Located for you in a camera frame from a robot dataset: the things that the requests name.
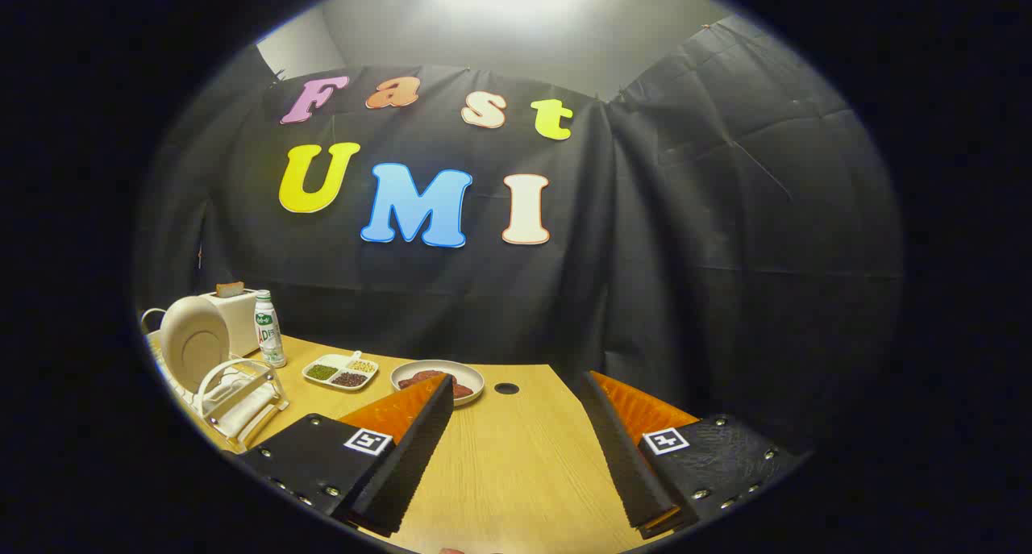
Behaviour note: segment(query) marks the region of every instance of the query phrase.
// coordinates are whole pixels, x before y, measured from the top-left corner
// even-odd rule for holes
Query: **bottle label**
[[[284,362],[283,346],[280,341],[279,323],[276,313],[255,313],[255,325],[258,329],[258,346],[262,356],[273,366],[282,366]]]

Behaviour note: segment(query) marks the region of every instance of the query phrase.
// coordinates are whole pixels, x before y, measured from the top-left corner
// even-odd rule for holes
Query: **toaster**
[[[219,309],[222,320],[229,329],[229,352],[236,356],[248,356],[258,350],[258,333],[255,332],[255,292],[244,289],[244,293],[233,297],[218,297],[214,292],[200,294]]]

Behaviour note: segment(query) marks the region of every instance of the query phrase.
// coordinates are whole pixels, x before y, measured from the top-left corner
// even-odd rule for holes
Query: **steak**
[[[440,370],[420,370],[416,374],[413,374],[412,379],[404,379],[404,381],[398,381],[397,386],[398,386],[399,389],[405,389],[406,386],[413,386],[416,383],[419,383],[420,381],[426,381],[427,379],[430,379],[432,377],[437,377],[437,374],[445,374],[445,373],[444,373],[444,371],[440,371]],[[453,399],[458,399],[458,398],[464,397],[466,395],[472,395],[472,393],[473,393],[473,389],[470,389],[469,386],[459,385],[458,384],[458,380],[455,379],[455,376],[454,374],[452,376],[452,398]]]

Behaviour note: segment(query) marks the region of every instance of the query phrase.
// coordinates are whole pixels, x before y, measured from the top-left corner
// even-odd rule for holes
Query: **letter m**
[[[428,217],[429,228],[423,234],[423,241],[427,246],[462,248],[465,245],[460,220],[462,195],[473,183],[473,176],[469,172],[446,168],[438,172],[423,194],[416,190],[416,183],[406,165],[382,162],[373,167],[373,175],[376,175],[379,183],[369,224],[362,227],[363,240],[393,240],[394,230],[390,227],[393,213],[405,241],[412,241],[416,237]]]

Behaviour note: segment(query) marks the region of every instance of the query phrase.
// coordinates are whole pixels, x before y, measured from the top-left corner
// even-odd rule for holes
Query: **yellow letter u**
[[[336,194],[341,190],[341,183],[344,182],[344,172],[348,169],[348,161],[351,155],[357,154],[357,142],[338,142],[329,149],[330,161],[329,169],[326,171],[326,180],[320,190],[314,194],[304,190],[304,176],[308,174],[309,165],[313,158],[322,151],[320,145],[296,145],[287,153],[287,171],[283,174],[283,183],[280,183],[280,204],[287,211],[292,213],[316,213],[326,205],[331,204]]]

